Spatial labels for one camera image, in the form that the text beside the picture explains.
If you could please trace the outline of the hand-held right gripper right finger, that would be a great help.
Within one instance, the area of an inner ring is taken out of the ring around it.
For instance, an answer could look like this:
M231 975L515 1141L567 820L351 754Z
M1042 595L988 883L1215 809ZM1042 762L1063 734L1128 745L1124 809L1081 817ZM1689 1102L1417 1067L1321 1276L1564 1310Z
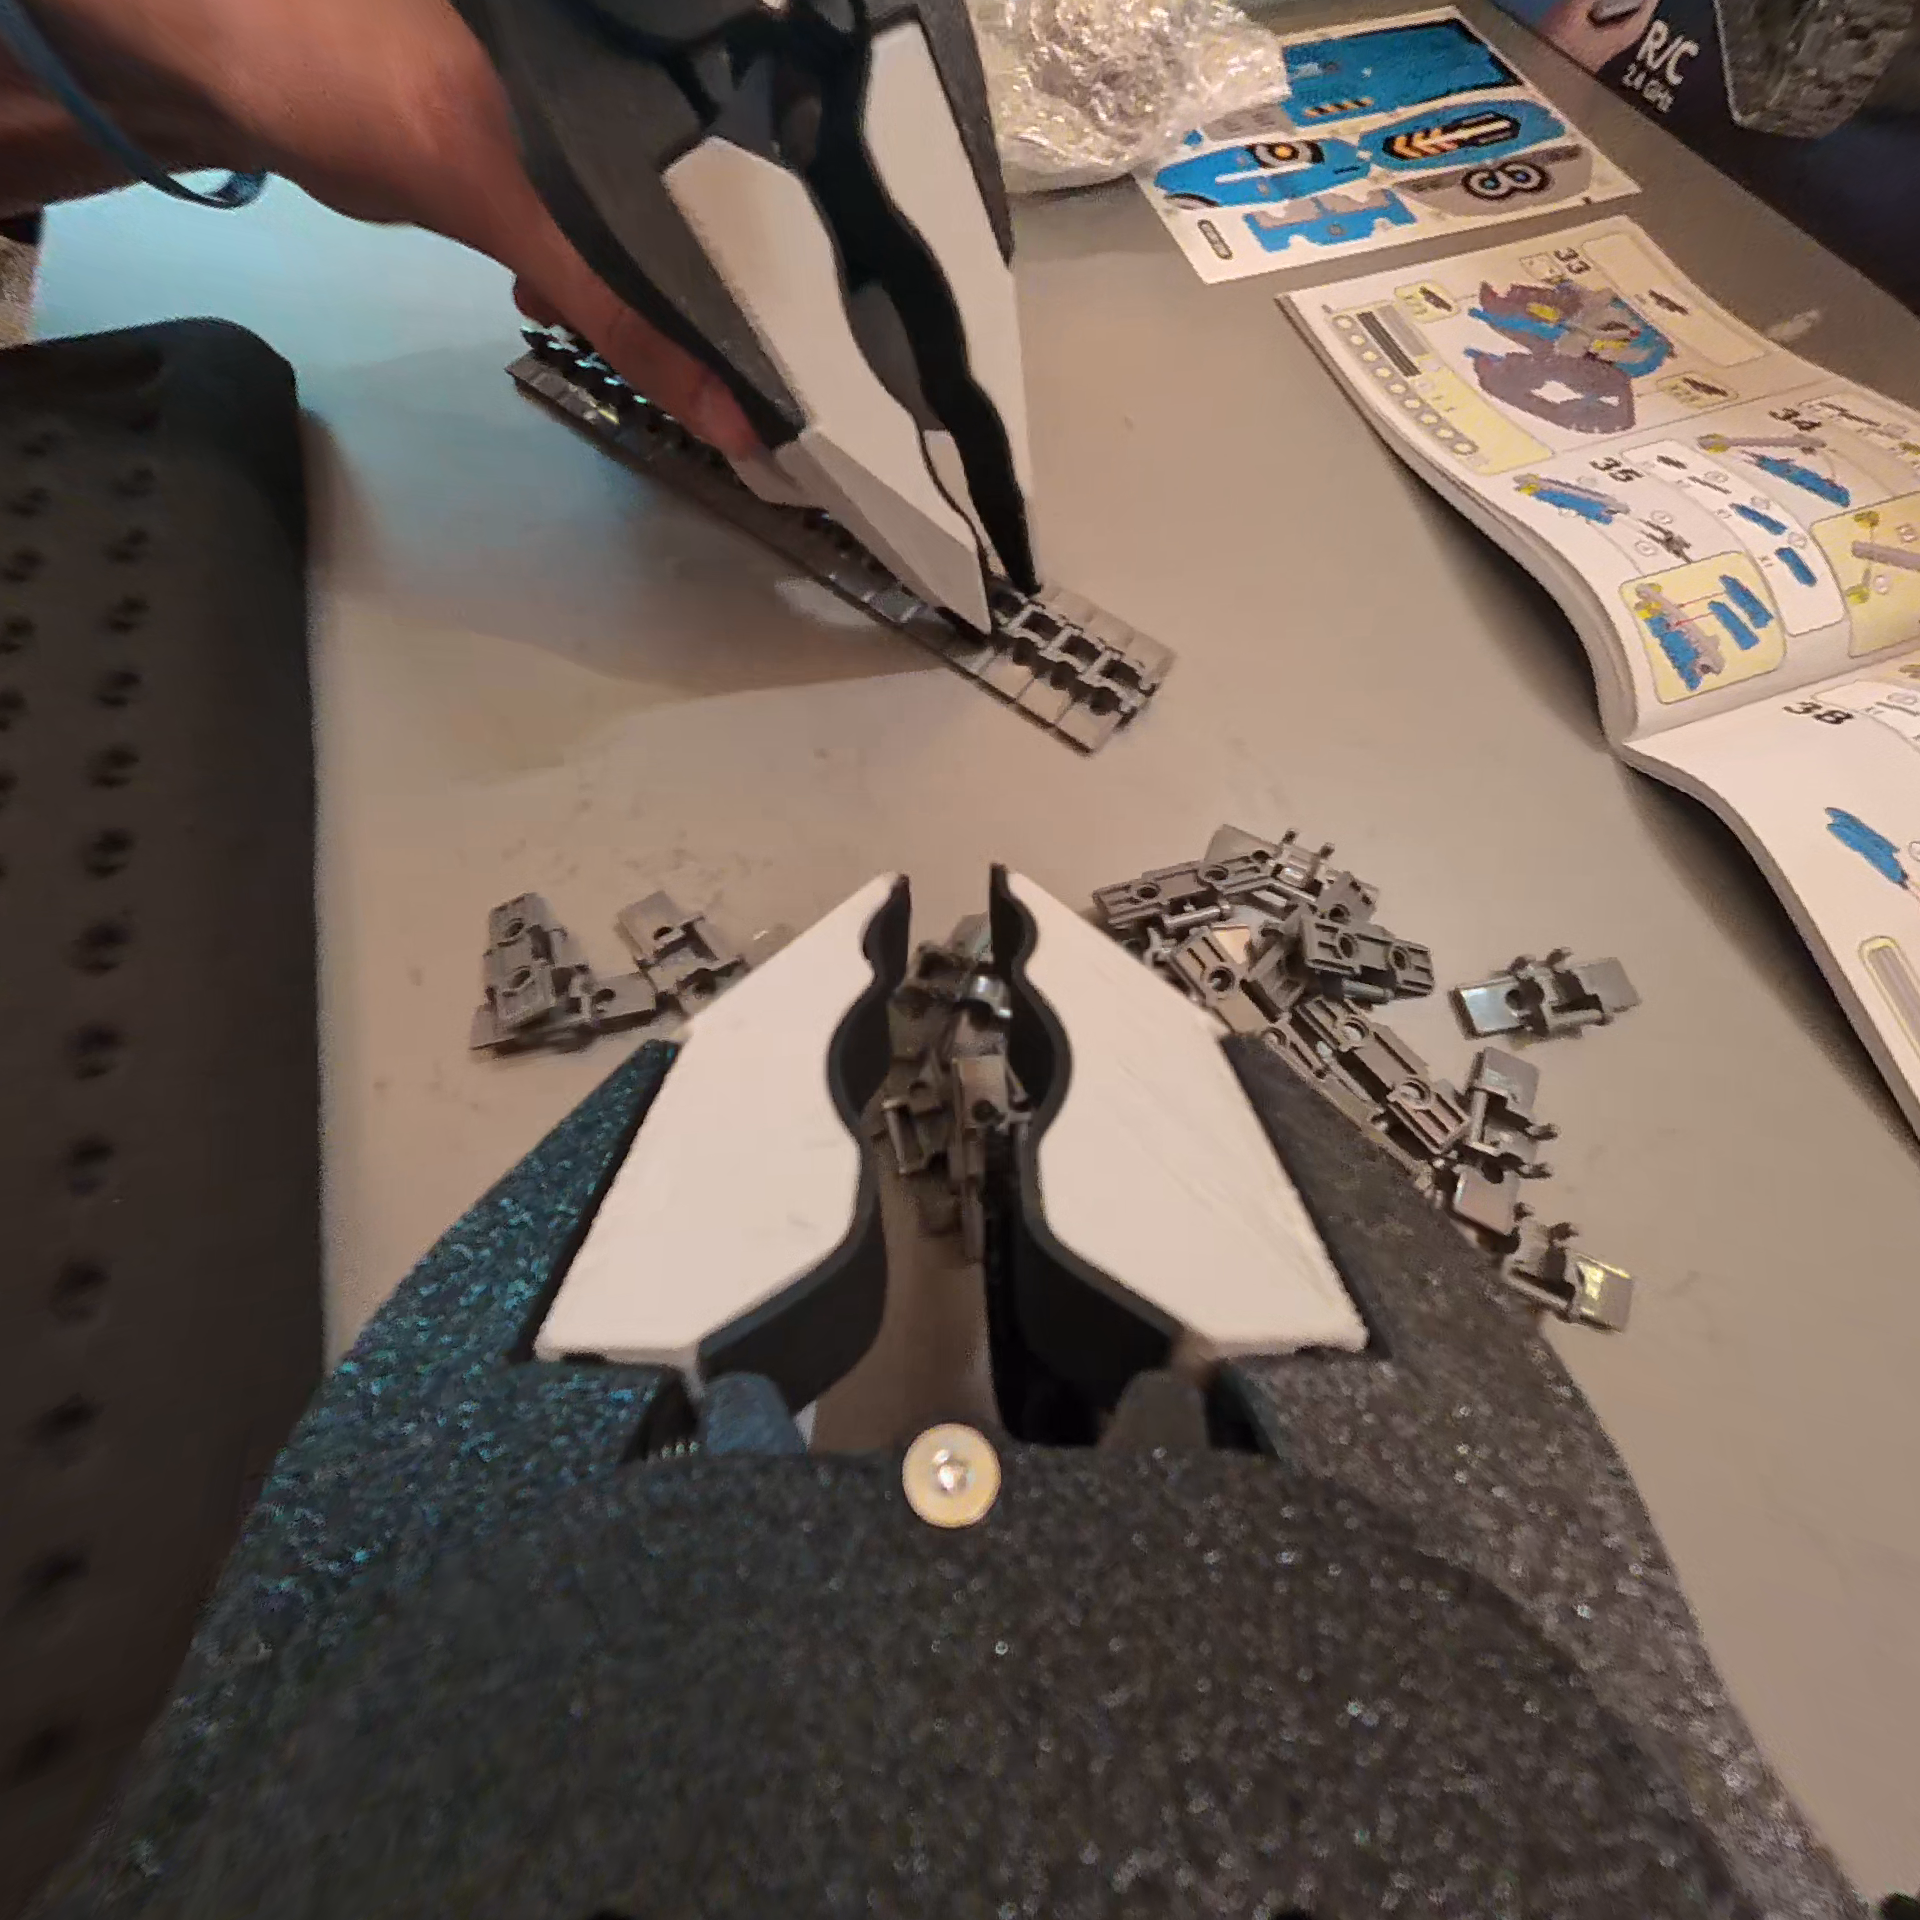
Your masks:
M1107 1417L1143 1376L1361 1355L1369 1325L1212 1020L1007 865L988 926L1021 1095L1007 1306L1042 1382Z

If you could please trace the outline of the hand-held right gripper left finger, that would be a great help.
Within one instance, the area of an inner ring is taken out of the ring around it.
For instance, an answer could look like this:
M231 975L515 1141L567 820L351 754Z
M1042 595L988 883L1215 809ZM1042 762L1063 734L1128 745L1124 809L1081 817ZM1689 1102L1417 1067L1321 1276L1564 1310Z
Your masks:
M596 1199L535 1356L697 1400L816 1404L877 1341L886 1252L864 1121L892 1063L911 883L880 874L701 1012Z

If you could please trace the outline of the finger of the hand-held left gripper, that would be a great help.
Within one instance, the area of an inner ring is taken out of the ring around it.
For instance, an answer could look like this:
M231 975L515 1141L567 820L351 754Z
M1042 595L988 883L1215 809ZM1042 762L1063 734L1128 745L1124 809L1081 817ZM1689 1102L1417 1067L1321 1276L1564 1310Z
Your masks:
M806 182L710 133L665 172L665 186L801 407L776 465L899 582L986 632L986 553L854 335L842 259Z
M854 17L859 47L816 150L854 335L969 518L982 565L1037 591L1014 238L972 25L964 12Z

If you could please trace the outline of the pile of grey track links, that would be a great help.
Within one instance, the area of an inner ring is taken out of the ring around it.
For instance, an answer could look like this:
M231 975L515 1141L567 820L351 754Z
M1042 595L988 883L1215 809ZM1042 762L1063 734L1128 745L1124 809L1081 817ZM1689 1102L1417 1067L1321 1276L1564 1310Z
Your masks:
M1622 1332L1635 1285L1568 1221L1538 1221L1523 1184L1549 1177L1557 1137L1538 1116L1538 1070L1479 1038L1462 1088L1434 1073L1383 1023L1383 1006L1434 989L1433 955L1378 919L1378 889L1330 845L1217 828L1200 858L1091 894L1094 926L1176 985L1220 1029L1254 1038L1385 1146L1414 1188L1496 1264L1499 1280L1571 1325ZM614 919L632 959L596 972L543 894L491 909L483 996L466 1045L491 1058L575 1050L614 1032L675 1038L783 933L740 946L672 894ZM990 1154L1010 1146L1021 1095L1007 1067L1010 990L982 914L915 946L890 1014L884 1138L925 1234L986 1258Z

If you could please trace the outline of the person's left forearm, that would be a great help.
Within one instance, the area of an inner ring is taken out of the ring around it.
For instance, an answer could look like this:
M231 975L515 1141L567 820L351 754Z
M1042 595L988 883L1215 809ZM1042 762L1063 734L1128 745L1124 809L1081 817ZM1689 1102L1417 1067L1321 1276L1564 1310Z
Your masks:
M207 121L191 94L117 47L86 8L73 16L67 6L24 6L24 12L76 94L117 133L120 142L92 133L4 41L4 219L133 185L140 172L128 159L130 154L140 154L155 173L185 173L207 155Z

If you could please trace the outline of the grey desk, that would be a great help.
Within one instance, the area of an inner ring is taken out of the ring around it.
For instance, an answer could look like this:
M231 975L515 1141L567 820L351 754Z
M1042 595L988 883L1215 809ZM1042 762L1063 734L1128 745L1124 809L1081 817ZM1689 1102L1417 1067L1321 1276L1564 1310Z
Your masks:
M1436 512L1274 318L1156 318L1027 219L1046 562L1177 648L1137 741L1063 762L929 667L851 669L499 383L508 318L325 348L386 444L353 514L440 540L449 638L314 745L397 923L431 854L544 830L767 883L796 937L880 874L908 962L997 865L1081 916L1217 824L1296 824L1440 949L1622 937L1645 798L1540 699ZM395 828L400 854L374 854ZM1696 824L1571 1076L1575 1217L1653 1252L1625 1341L1540 1315L1269 1049L1230 1063L1350 1285L1356 1356L1134 1380L1091 1417L884 1138L881 1328L816 1404L535 1334L681 1042L512 1160L318 1386L64 1914L1868 1914L1915 1866L1915 1137L1831 1067L1801 945Z

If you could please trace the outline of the person's left hand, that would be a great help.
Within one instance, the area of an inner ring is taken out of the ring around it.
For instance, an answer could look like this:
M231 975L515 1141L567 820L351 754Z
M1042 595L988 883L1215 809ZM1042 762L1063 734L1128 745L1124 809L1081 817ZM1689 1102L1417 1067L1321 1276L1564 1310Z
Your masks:
M523 316L567 326L722 455L759 455L723 383L619 300L543 208L502 85L452 6L151 6L147 23L211 113L222 165L493 259Z

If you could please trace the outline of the crumpled clear plastic bag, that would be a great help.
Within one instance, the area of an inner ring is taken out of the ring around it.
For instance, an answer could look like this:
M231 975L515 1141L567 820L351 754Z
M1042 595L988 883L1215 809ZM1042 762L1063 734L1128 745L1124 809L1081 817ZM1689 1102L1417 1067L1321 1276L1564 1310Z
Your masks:
M1289 97L1281 41L1230 2L969 2L1011 196L1100 186L1200 124Z

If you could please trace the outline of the blue wristband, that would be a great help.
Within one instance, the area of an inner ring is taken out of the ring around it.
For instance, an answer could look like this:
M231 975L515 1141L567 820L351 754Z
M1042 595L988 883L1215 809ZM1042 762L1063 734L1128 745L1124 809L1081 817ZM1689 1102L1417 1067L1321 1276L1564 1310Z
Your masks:
M63 108L83 139L111 159L133 182L181 204L243 209L259 199L265 172L227 172L213 186L191 186L159 164L78 80L57 47L20 2L3 2L3 45L9 60Z

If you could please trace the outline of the blue sticker sheet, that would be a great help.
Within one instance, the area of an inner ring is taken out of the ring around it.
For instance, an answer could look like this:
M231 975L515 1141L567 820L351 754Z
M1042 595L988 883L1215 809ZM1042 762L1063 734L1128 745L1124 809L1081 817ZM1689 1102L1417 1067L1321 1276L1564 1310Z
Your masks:
M1203 282L1622 203L1639 185L1455 10L1281 36L1281 97L1134 182Z

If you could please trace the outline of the instruction booklet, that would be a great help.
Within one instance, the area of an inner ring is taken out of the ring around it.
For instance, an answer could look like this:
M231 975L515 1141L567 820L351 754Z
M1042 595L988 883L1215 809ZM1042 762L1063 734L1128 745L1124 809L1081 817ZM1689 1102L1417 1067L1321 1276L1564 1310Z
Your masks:
M1916 1121L1916 420L1630 219L1281 299L1557 603L1609 749L1748 850Z

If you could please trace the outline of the robot kit box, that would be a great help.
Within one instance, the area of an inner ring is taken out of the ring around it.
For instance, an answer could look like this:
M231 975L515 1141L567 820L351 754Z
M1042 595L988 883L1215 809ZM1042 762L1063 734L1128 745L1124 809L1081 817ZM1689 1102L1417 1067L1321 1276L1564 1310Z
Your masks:
M1499 12L1678 133L1819 138L1870 99L1911 2L1499 2Z

